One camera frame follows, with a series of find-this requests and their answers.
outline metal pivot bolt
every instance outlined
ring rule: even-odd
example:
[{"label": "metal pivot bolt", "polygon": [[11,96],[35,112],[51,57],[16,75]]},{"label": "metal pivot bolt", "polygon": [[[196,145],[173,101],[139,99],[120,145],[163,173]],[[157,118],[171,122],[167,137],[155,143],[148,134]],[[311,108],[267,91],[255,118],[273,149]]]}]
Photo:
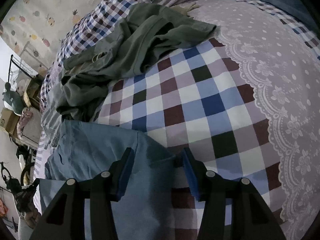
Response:
[{"label": "metal pivot bolt", "polygon": [[103,178],[107,178],[107,177],[109,177],[111,174],[110,174],[110,172],[109,171],[104,171],[103,173],[101,173],[101,177],[103,177]]},{"label": "metal pivot bolt", "polygon": [[249,184],[250,184],[250,180],[247,179],[247,178],[242,178],[242,179],[241,179],[241,182],[242,182],[243,184],[245,184],[245,185],[249,185]]},{"label": "metal pivot bolt", "polygon": [[212,177],[214,177],[214,176],[216,175],[216,173],[215,173],[214,171],[207,171],[205,174],[206,174],[207,177],[209,177],[209,178],[212,178]]},{"label": "metal pivot bolt", "polygon": [[75,179],[68,179],[67,180],[67,184],[69,185],[69,186],[71,186],[71,185],[73,185],[73,184],[75,184],[76,183],[76,180]]}]

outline blue gripper pad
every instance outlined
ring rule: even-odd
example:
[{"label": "blue gripper pad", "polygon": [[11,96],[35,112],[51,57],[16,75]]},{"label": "blue gripper pad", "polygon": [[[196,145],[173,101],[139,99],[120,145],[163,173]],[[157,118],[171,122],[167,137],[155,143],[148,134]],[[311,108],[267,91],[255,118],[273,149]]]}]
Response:
[{"label": "blue gripper pad", "polygon": [[197,178],[195,171],[194,171],[194,169],[191,165],[191,162],[189,160],[189,156],[187,154],[187,149],[183,149],[183,151],[181,152],[181,155],[182,155],[183,169],[184,169],[184,172],[186,174],[186,177],[187,177],[187,180],[189,183],[191,195],[193,195],[197,201],[200,201],[198,178]]},{"label": "blue gripper pad", "polygon": [[128,185],[129,178],[131,176],[131,172],[134,164],[135,152],[131,148],[127,148],[126,152],[124,152],[124,155],[127,155],[126,156],[127,160],[119,176],[118,191],[116,193],[116,196],[119,200],[124,196],[125,190],[127,189],[127,185]]}]

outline bed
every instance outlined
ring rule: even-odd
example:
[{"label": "bed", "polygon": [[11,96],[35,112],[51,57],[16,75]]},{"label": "bed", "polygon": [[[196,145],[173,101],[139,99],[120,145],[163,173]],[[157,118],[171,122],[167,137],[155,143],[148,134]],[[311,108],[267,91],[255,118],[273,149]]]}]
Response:
[{"label": "bed", "polygon": [[[43,109],[64,59],[108,35],[136,2],[184,6],[190,0],[103,0],[62,40],[42,87]],[[190,147],[226,179],[248,177],[287,239],[302,239],[320,203],[319,40],[261,0],[196,3],[200,8],[190,15],[216,24],[214,36],[172,52],[144,75],[111,83],[92,121],[145,132],[174,153]],[[44,178],[54,151],[48,140],[43,133],[36,177]],[[191,196],[181,167],[174,184],[175,239],[196,239],[204,206]]]}]

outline green garment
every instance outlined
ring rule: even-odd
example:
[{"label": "green garment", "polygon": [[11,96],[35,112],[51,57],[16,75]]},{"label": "green garment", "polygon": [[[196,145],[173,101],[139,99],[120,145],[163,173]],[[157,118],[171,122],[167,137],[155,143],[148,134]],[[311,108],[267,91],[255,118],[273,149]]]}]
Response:
[{"label": "green garment", "polygon": [[215,27],[166,6],[133,5],[111,34],[64,61],[54,94],[57,112],[63,118],[89,121],[106,98],[111,80],[145,73],[169,52],[199,44]]}]

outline dark green square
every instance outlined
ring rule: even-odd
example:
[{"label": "dark green square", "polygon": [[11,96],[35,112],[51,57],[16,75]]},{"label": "dark green square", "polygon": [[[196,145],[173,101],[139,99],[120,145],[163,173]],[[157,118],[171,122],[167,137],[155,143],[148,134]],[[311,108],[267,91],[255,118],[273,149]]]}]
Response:
[{"label": "dark green square", "polygon": [[238,147],[233,131],[212,136],[211,140],[216,159],[238,152]]}]

